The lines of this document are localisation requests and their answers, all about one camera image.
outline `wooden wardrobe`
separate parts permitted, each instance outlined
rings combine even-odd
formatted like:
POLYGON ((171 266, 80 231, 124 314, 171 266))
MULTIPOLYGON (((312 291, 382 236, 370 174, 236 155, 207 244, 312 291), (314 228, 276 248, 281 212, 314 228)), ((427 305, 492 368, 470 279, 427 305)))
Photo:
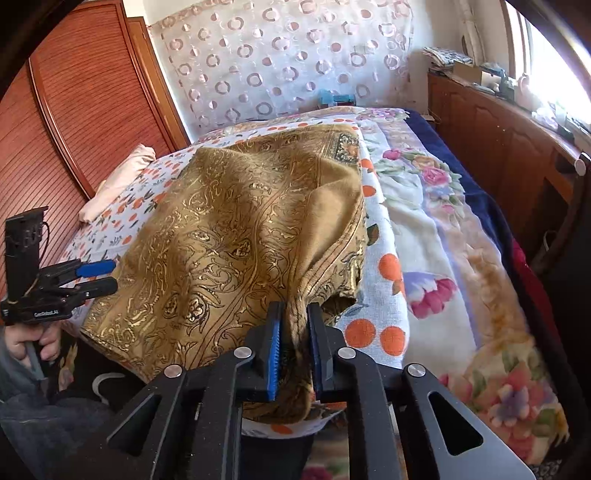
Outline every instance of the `wooden wardrobe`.
POLYGON ((0 102, 0 296, 4 220, 49 205, 43 264, 54 263, 79 226, 78 210, 139 143, 160 157, 189 141, 143 19, 125 18, 121 0, 85 2, 0 102))

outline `floral blanket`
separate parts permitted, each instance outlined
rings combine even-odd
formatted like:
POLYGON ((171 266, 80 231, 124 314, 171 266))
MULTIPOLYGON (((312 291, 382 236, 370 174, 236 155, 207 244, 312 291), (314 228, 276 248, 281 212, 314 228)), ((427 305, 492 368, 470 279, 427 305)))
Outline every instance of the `floral blanket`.
POLYGON ((501 255, 466 204, 460 176, 397 113, 382 112, 361 129, 402 266, 405 363, 424 364, 524 462, 539 464, 569 430, 501 255))
MULTIPOLYGON (((406 117, 399 109, 337 107, 211 132, 144 171, 126 198, 76 234, 62 261, 122 255, 198 146, 222 147, 312 121, 350 123, 359 133, 369 246, 357 302, 336 326, 377 362, 400 367, 404 357, 404 364, 424 364, 521 459, 538 464, 554 442, 568 438, 563 409, 501 255, 465 202, 462 179, 424 148, 406 117)), ((297 425, 245 420, 243 431, 310 434, 334 415, 331 408, 338 406, 318 406, 297 425)))

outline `white curtain with circle pattern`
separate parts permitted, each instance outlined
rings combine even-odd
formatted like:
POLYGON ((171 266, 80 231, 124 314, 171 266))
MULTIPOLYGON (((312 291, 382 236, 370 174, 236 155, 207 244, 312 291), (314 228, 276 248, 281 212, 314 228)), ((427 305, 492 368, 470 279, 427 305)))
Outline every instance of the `white curtain with circle pattern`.
POLYGON ((406 105, 413 14, 402 0, 206 0, 150 34, 192 141, 316 107, 406 105))

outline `gold patterned cloth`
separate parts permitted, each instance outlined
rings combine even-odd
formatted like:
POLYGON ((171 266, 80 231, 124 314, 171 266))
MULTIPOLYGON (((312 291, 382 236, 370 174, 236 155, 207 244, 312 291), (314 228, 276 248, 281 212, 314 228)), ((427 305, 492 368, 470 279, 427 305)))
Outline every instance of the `gold patterned cloth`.
POLYGON ((124 255, 116 294, 95 301, 83 333, 153 379, 239 346, 286 302, 278 401, 245 416, 296 422, 310 408, 306 306, 353 297, 366 245, 358 138, 316 125, 200 148, 124 255))

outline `pink pillow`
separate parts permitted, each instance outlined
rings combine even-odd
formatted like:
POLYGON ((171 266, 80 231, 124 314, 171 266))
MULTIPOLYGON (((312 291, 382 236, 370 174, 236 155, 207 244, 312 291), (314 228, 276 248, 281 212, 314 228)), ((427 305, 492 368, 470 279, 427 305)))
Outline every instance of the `pink pillow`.
POLYGON ((103 213, 115 199, 144 171, 151 161, 156 160, 156 153, 151 147, 142 144, 111 172, 100 184, 95 196, 78 212, 81 222, 91 223, 103 213))

